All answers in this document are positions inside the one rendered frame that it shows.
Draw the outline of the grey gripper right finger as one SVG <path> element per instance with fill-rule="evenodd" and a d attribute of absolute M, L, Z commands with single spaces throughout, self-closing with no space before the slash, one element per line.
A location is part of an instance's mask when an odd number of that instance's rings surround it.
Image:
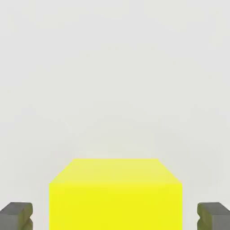
<path fill-rule="evenodd" d="M 230 230 L 230 210 L 220 202 L 198 203 L 197 214 L 197 230 Z"/>

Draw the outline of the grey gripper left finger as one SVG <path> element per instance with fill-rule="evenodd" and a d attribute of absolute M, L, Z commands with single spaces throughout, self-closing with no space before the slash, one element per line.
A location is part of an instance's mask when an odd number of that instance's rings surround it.
<path fill-rule="evenodd" d="M 33 230 L 32 203 L 10 202 L 0 211 L 0 230 Z"/>

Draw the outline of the small yellow cube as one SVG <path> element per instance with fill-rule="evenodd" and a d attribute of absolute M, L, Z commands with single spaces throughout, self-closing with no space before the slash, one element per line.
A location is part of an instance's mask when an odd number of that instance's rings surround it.
<path fill-rule="evenodd" d="M 75 159 L 49 184 L 49 230 L 182 230 L 182 184 L 157 159 Z"/>

